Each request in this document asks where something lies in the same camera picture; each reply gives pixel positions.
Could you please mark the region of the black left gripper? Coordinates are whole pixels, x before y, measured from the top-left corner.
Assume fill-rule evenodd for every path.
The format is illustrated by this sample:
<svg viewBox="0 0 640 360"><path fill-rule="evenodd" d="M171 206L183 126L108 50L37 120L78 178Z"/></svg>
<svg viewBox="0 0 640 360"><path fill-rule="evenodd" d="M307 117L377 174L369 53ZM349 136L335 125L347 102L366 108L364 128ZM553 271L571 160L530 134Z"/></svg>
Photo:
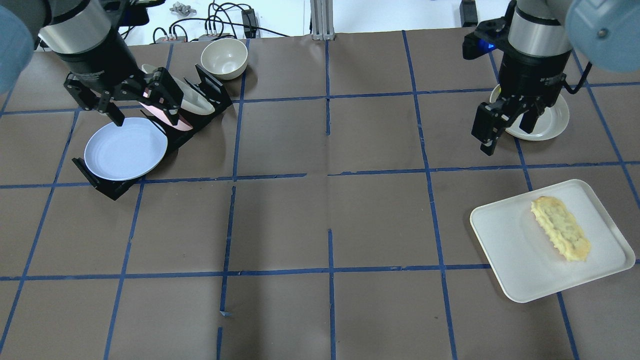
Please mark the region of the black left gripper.
<svg viewBox="0 0 640 360"><path fill-rule="evenodd" d="M179 124L183 91L164 67L156 68L151 73L137 69L121 83L106 89L91 89L80 82L77 75L70 72L63 87L80 108L87 111L105 111L115 126L122 126L126 117L118 107L114 107L114 101L135 101L158 107L162 110L162 121L165 124Z"/></svg>

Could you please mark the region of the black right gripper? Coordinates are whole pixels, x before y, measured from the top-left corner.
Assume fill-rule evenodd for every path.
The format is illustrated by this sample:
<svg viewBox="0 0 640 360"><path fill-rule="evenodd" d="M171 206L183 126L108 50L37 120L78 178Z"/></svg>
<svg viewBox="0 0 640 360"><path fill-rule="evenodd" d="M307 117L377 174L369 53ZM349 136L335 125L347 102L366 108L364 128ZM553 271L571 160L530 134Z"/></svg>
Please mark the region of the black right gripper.
<svg viewBox="0 0 640 360"><path fill-rule="evenodd" d="M541 96L510 96L509 93L503 93L500 84L496 85L490 94L489 101L482 102L478 105L474 123L471 127L472 136L482 142L480 150L489 157L494 154L498 141L504 133L503 131L498 131L497 126L506 125L513 117L513 114L518 114L514 121L522 115L519 129L526 134L531 134L537 125L538 119L546 111L546 108L552 107L547 106L544 110L540 110L537 105L546 105Z"/></svg>

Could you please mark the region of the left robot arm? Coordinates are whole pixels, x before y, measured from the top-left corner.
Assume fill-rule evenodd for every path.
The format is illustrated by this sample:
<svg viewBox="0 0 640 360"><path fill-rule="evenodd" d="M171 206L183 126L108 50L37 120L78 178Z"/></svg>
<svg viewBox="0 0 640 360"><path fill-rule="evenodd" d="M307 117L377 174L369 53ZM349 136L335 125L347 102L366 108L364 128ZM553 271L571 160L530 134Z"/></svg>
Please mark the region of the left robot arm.
<svg viewBox="0 0 640 360"><path fill-rule="evenodd" d="M13 89L42 40L66 64L64 86L87 111L108 115L117 126L117 101L159 109L172 125L183 92L166 68L151 74L135 57L98 0L3 0L1 2L1 92Z"/></svg>

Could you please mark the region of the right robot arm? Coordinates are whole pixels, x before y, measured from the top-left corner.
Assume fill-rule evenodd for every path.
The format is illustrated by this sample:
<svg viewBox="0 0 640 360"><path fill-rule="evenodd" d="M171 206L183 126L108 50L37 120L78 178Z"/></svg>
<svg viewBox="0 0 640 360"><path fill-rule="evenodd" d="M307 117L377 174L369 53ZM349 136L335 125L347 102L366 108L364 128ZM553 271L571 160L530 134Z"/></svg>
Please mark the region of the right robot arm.
<svg viewBox="0 0 640 360"><path fill-rule="evenodd" d="M503 52L498 98L478 105L471 128L480 150L493 155L515 122L532 133L562 89L581 89L592 66L637 71L639 16L637 0L512 0L504 16L478 23L462 41L462 57Z"/></svg>

